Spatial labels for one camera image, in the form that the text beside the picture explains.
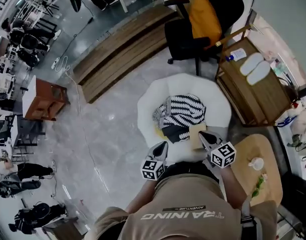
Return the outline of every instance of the wooden cabinet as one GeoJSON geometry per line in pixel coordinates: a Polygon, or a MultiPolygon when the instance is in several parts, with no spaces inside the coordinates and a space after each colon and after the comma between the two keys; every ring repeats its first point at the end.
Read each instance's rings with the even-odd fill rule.
{"type": "MultiPolygon", "coordinates": [[[[250,40],[244,37],[225,48],[222,58],[229,57],[231,51],[239,48],[245,50],[247,57],[258,52],[250,40]]],[[[273,70],[263,80],[249,85],[246,77],[240,73],[240,67],[246,59],[230,62],[221,59],[216,81],[244,126],[273,126],[292,103],[273,70]]]]}
{"type": "Polygon", "coordinates": [[[55,116],[66,104],[69,104],[66,88],[33,76],[22,97],[23,117],[56,121],[55,116]]]}

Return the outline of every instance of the black chair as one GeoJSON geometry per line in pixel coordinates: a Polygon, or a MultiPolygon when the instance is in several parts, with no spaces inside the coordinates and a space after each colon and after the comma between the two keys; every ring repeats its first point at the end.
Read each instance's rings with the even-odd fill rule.
{"type": "MultiPolygon", "coordinates": [[[[209,1],[216,12],[223,33],[226,33],[244,12],[243,0],[209,1]]],[[[177,5],[183,16],[182,19],[165,23],[165,36],[172,56],[168,60],[168,64],[173,64],[174,61],[195,59],[196,75],[199,76],[200,59],[207,61],[209,58],[216,58],[219,62],[217,54],[221,52],[222,48],[212,46],[204,50],[205,47],[210,45],[210,39],[208,37],[193,37],[192,25],[184,7],[184,4],[188,3],[189,0],[168,0],[164,2],[164,6],[177,5]]]]}

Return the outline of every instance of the gray marble floor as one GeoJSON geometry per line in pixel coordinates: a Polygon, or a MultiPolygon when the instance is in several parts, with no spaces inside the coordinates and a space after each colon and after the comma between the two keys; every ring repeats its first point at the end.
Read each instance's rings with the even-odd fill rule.
{"type": "MultiPolygon", "coordinates": [[[[31,163],[44,166],[56,161],[56,197],[50,197],[55,180],[44,179],[41,188],[22,194],[29,206],[37,201],[65,202],[70,215],[79,216],[80,229],[86,231],[85,225],[92,225],[108,206],[125,208],[128,205],[144,182],[139,170],[148,151],[137,128],[138,99],[155,79],[182,72],[195,74],[193,60],[169,65],[169,57],[168,49],[161,51],[94,104],[86,104],[80,87],[66,78],[71,105],[61,111],[56,122],[45,122],[46,136],[38,141],[34,155],[29,158],[31,163]]],[[[203,62],[202,76],[214,79],[216,69],[215,63],[203,62]]],[[[232,120],[232,141],[240,141],[252,133],[265,134],[283,160],[271,129],[250,132],[232,120]]]]}

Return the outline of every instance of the wooden side table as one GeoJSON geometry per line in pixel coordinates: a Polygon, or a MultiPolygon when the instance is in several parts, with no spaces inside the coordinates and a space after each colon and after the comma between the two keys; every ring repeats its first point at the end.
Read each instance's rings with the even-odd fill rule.
{"type": "Polygon", "coordinates": [[[249,85],[246,77],[240,73],[240,67],[245,60],[258,52],[247,37],[242,37],[240,41],[228,48],[223,48],[216,74],[217,84],[245,127],[273,126],[276,120],[291,108],[292,104],[273,70],[255,85],[249,85]],[[230,62],[225,60],[225,56],[229,57],[232,51],[239,48],[245,50],[246,58],[230,62]]]}
{"type": "Polygon", "coordinates": [[[33,76],[22,98],[23,117],[56,121],[55,116],[66,104],[70,104],[66,88],[33,76]]]}
{"type": "Polygon", "coordinates": [[[259,195],[251,201],[251,206],[264,201],[274,200],[279,206],[283,198],[283,187],[278,171],[277,162],[269,140],[261,135],[250,135],[235,145],[236,160],[231,168],[238,182],[242,185],[247,195],[255,190],[256,183],[261,174],[267,174],[268,179],[262,184],[259,195]],[[265,162],[261,171],[248,166],[253,158],[262,158],[265,162]]]}

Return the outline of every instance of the black strap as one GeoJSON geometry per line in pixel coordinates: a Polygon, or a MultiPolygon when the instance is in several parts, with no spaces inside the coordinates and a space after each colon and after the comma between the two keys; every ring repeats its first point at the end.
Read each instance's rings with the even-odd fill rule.
{"type": "Polygon", "coordinates": [[[98,240],[118,240],[126,221],[122,221],[106,230],[98,240]]]}
{"type": "Polygon", "coordinates": [[[241,225],[241,240],[257,240],[257,223],[253,216],[243,216],[241,218],[241,225]]]}

